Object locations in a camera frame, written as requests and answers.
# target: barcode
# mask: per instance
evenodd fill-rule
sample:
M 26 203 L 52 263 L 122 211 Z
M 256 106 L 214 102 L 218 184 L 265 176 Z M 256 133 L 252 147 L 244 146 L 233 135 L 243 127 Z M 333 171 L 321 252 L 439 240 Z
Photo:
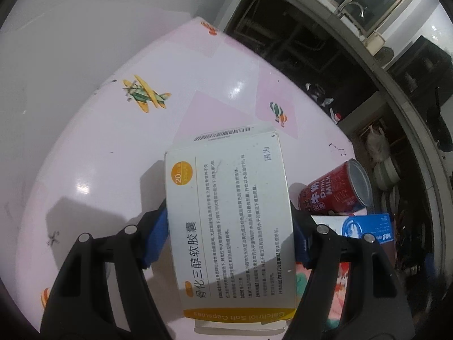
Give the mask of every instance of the barcode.
M 195 141 L 202 141 L 203 139 L 223 137 L 225 135 L 243 133 L 245 131 L 250 131 L 250 127 L 248 126 L 246 128 L 230 129 L 230 130 L 224 130 L 224 131 L 220 131 L 220 132 L 216 132 L 216 133 L 200 135 L 200 136 L 196 137 L 193 141 L 195 142 Z

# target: cartoon airplane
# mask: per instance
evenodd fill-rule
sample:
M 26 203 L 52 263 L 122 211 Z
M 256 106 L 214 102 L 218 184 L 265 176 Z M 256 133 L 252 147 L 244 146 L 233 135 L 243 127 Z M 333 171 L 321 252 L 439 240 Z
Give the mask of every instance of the cartoon airplane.
M 132 100 L 132 98 L 135 99 L 140 108 L 146 113 L 149 112 L 148 101 L 151 101 L 155 108 L 159 108 L 159 106 L 164 109 L 167 108 L 167 106 L 165 106 L 165 100 L 171 96 L 171 93 L 158 95 L 142 78 L 138 75 L 134 75 L 134 77 L 137 79 L 138 83 L 137 81 L 131 83 L 127 79 L 123 80 L 125 85 L 125 88 L 123 89 L 127 93 L 126 96 L 128 96 L 128 101 Z
M 209 30 L 209 34 L 211 36 L 216 36 L 218 29 L 216 27 L 213 27 L 211 24 L 208 22 L 200 22 L 201 25 Z

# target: pink table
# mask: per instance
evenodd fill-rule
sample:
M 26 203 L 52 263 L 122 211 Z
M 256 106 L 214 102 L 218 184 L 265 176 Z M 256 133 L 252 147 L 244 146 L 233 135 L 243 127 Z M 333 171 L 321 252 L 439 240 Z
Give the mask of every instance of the pink table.
M 139 83 L 136 76 L 158 94 L 155 103 L 127 96 L 124 87 Z M 52 286 L 79 234 L 117 233 L 160 205 L 164 153 L 173 141 L 261 122 L 279 131 L 293 201 L 300 184 L 354 157 L 347 137 L 304 92 L 199 18 L 121 67 L 61 134 L 28 200 L 16 258 L 18 304 L 28 320 L 39 328 L 41 293 Z M 181 317 L 168 245 L 145 276 L 175 338 L 208 338 L 193 332 L 193 320 Z M 109 279 L 117 323 L 127 328 L 111 284 Z

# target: calcitriol soft capsules box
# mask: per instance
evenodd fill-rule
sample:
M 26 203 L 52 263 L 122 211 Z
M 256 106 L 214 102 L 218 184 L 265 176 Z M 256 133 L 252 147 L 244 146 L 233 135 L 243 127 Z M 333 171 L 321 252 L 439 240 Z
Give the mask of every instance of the calcitriol soft capsules box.
M 175 144 L 165 154 L 165 185 L 184 315 L 292 318 L 293 225 L 276 130 L 246 126 Z

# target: plastic bag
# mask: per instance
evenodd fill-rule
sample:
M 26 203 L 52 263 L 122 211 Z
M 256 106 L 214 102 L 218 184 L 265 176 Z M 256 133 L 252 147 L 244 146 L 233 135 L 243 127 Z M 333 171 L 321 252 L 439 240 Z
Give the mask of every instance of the plastic bag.
M 366 149 L 375 163 L 384 162 L 390 157 L 390 144 L 382 128 L 379 131 L 372 126 L 366 138 Z

